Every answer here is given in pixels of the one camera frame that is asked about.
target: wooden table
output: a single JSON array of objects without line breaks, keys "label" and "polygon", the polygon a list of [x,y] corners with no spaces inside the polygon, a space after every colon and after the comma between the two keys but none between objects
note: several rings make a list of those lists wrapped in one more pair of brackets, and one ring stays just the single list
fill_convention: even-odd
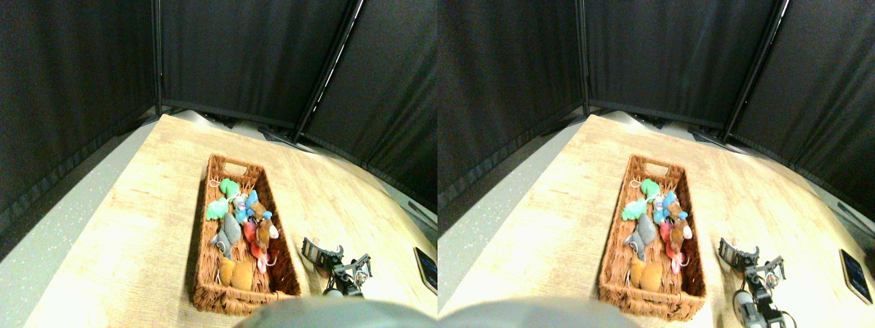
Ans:
[{"label": "wooden table", "polygon": [[[366,298],[435,315],[437,297],[422,283],[413,247],[432,257],[437,250],[372,176],[335,159],[165,115],[73,244],[26,325],[228,327],[241,321],[192,304],[193,227],[214,152],[264,166],[293,253],[305,236],[318,237],[323,246],[343,245],[344,262],[369,253],[374,277],[362,286]],[[295,262],[301,265],[300,256]],[[304,293],[319,295],[326,279],[305,266]]]},{"label": "wooden table", "polygon": [[774,302],[800,325],[875,322],[875,307],[845,285],[839,248],[860,262],[866,255],[798,174],[594,115],[499,228],[440,316],[509,297],[598,298],[599,265],[633,153],[685,166],[708,286],[708,300],[690,322],[626,315],[637,324],[739,326],[730,298],[741,280],[718,263],[721,237],[758,245],[760,264],[783,255],[787,280],[774,291]]}]

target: black backdrop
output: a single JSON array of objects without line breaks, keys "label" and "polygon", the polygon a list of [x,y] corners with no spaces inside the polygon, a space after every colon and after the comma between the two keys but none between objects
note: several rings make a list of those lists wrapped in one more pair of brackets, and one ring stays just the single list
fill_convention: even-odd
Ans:
[{"label": "black backdrop", "polygon": [[794,0],[732,136],[875,218],[875,3]]},{"label": "black backdrop", "polygon": [[347,1],[161,5],[166,105],[292,128]]},{"label": "black backdrop", "polygon": [[436,208],[434,2],[368,0],[304,135]]},{"label": "black backdrop", "polygon": [[0,10],[0,232],[154,104],[151,2]]},{"label": "black backdrop", "polygon": [[586,2],[590,105],[725,128],[771,7]]},{"label": "black backdrop", "polygon": [[581,105],[574,1],[447,2],[438,207]]}]

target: wicker basket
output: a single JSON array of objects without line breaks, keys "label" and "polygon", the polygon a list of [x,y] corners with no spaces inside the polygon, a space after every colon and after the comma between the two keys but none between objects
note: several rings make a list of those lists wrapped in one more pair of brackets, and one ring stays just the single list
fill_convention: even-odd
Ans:
[{"label": "wicker basket", "polygon": [[[246,168],[242,175],[233,174],[225,169],[225,164],[237,164]],[[238,290],[219,284],[216,272],[224,255],[216,246],[210,245],[210,240],[219,232],[220,220],[207,220],[207,204],[224,197],[219,187],[211,187],[210,181],[221,181],[230,178],[240,185],[241,192],[258,191],[258,200],[268,211],[273,212],[271,220],[280,231],[279,238],[271,239],[268,245],[268,255],[276,264],[268,267],[263,275],[255,270],[252,278],[252,291]],[[198,244],[198,261],[194,277],[194,307],[200,311],[212,311],[223,314],[248,315],[262,304],[289,297],[299,297],[301,286],[298,272],[292,265],[292,256],[297,255],[289,250],[283,233],[283,220],[274,203],[273,193],[267,174],[261,165],[245,163],[219,154],[210,155],[209,167],[206,169],[204,181],[204,204],[200,219],[200,243]],[[256,259],[249,252],[246,238],[240,238],[234,245],[232,253],[237,261]]]},{"label": "wicker basket", "polygon": [[[665,175],[652,173],[647,169],[648,164],[668,168],[668,173]],[[663,192],[675,191],[681,208],[689,214],[687,221],[693,231],[693,238],[685,241],[682,246],[682,252],[689,259],[689,264],[682,267],[679,275],[671,272],[671,259],[665,254],[665,244],[658,235],[656,240],[646,248],[648,262],[659,261],[662,263],[660,292],[626,286],[629,262],[636,254],[629,246],[623,245],[623,240],[634,231],[637,221],[624,221],[621,214],[626,203],[644,197],[639,188],[630,186],[630,182],[632,180],[643,181],[646,178],[659,184]],[[651,218],[653,217],[653,206],[650,204],[647,205],[647,214]],[[706,298],[705,277],[701,260],[696,215],[693,213],[686,170],[678,165],[663,163],[641,155],[632,155],[629,158],[626,176],[623,178],[623,186],[619,192],[605,257],[602,258],[601,273],[598,275],[599,298],[619,306],[619,309],[625,313],[660,317],[671,321],[689,321],[702,308]]]}]

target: stuffed toy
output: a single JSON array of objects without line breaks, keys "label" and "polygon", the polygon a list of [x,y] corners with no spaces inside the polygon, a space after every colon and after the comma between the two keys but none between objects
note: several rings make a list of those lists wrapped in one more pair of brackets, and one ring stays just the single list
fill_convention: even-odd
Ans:
[{"label": "stuffed toy", "polygon": [[234,218],[237,219],[237,223],[239,224],[243,224],[243,221],[249,217],[246,214],[246,199],[248,197],[249,196],[244,193],[231,200],[234,204]]},{"label": "stuffed toy", "polygon": [[633,257],[629,264],[629,282],[635,288],[658,292],[662,284],[662,265]]},{"label": "stuffed toy", "polygon": [[246,222],[243,223],[243,234],[246,235],[246,241],[249,242],[249,251],[251,251],[252,255],[257,259],[256,266],[258,267],[258,272],[265,274],[268,271],[268,255],[264,250],[258,247],[256,230],[256,224],[252,220],[246,220]]},{"label": "stuffed toy", "polygon": [[654,198],[659,195],[659,185],[649,178],[644,179],[644,182],[641,182],[641,192],[644,192],[647,195],[648,203],[652,202]]},{"label": "stuffed toy", "polygon": [[234,267],[237,266],[237,262],[232,261],[227,257],[222,257],[219,260],[219,283],[224,286],[231,285],[231,276],[234,275]]},{"label": "stuffed toy", "polygon": [[681,210],[681,204],[677,202],[677,196],[674,191],[668,192],[665,199],[657,204],[654,199],[654,222],[661,224],[665,218],[671,217],[675,220],[687,219],[687,213]]},{"label": "stuffed toy", "polygon": [[638,218],[638,226],[635,227],[635,231],[632,232],[632,234],[626,237],[626,240],[623,241],[623,245],[635,244],[633,248],[638,252],[638,258],[646,262],[648,259],[644,254],[644,248],[647,248],[647,246],[655,239],[656,226],[650,217],[648,217],[647,213],[642,213]]},{"label": "stuffed toy", "polygon": [[252,290],[252,262],[246,260],[234,266],[234,273],[231,275],[231,287],[238,290]]},{"label": "stuffed toy", "polygon": [[638,200],[629,202],[626,204],[626,207],[623,209],[623,220],[635,220],[641,216],[642,213],[648,211],[648,203],[644,200],[644,198],[639,198]]},{"label": "stuffed toy", "polygon": [[271,230],[276,231],[277,228],[274,227],[273,221],[271,221],[270,219],[264,219],[261,222],[258,222],[258,231],[255,234],[255,241],[258,243],[258,247],[261,248],[263,251],[268,250],[271,238],[279,237],[279,232],[277,232],[276,237],[272,237]]},{"label": "stuffed toy", "polygon": [[231,213],[225,213],[224,222],[219,229],[219,233],[210,241],[210,244],[215,245],[225,254],[225,257],[234,259],[231,255],[231,248],[240,240],[240,224]]},{"label": "stuffed toy", "polygon": [[[672,240],[672,234],[680,234],[681,238]],[[678,220],[674,225],[666,220],[660,224],[660,236],[662,237],[662,242],[665,243],[665,254],[671,258],[671,271],[675,274],[681,272],[681,267],[686,266],[686,264],[681,264],[684,261],[681,247],[683,246],[683,240],[689,239],[685,238],[687,235],[689,238],[693,237],[693,232],[687,225],[687,220]]]},{"label": "stuffed toy", "polygon": [[229,178],[225,178],[224,180],[221,180],[221,183],[219,183],[219,190],[221,190],[222,192],[225,192],[225,197],[228,199],[231,199],[231,198],[234,198],[234,197],[237,197],[240,195],[240,185],[238,185],[234,181],[231,181],[231,179],[229,179]]},{"label": "stuffed toy", "polygon": [[212,201],[206,206],[206,219],[218,220],[228,212],[228,200],[224,197]]},{"label": "stuffed toy", "polygon": [[270,219],[273,216],[273,213],[264,208],[262,203],[258,202],[258,192],[254,190],[249,194],[245,205],[246,214],[248,216],[254,216],[256,221],[261,222],[261,220]]}]

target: gray object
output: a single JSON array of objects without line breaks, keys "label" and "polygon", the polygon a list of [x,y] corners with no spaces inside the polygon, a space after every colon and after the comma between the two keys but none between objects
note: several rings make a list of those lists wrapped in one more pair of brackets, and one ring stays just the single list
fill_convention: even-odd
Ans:
[{"label": "gray object", "polygon": [[358,297],[271,302],[236,327],[635,327],[616,306],[579,297],[521,297],[465,307],[440,322],[400,304]]},{"label": "gray object", "polygon": [[651,242],[656,239],[656,225],[653,220],[648,217],[647,213],[642,213],[638,218],[638,226],[635,231],[623,241],[623,245],[635,244],[635,249],[638,252],[638,258],[647,262],[647,256],[644,254],[644,248],[647,248]]},{"label": "gray object", "polygon": [[210,241],[210,244],[218,247],[225,254],[225,257],[233,260],[234,256],[231,254],[231,248],[240,240],[240,234],[240,224],[237,223],[237,219],[231,213],[225,213],[221,229]]}]

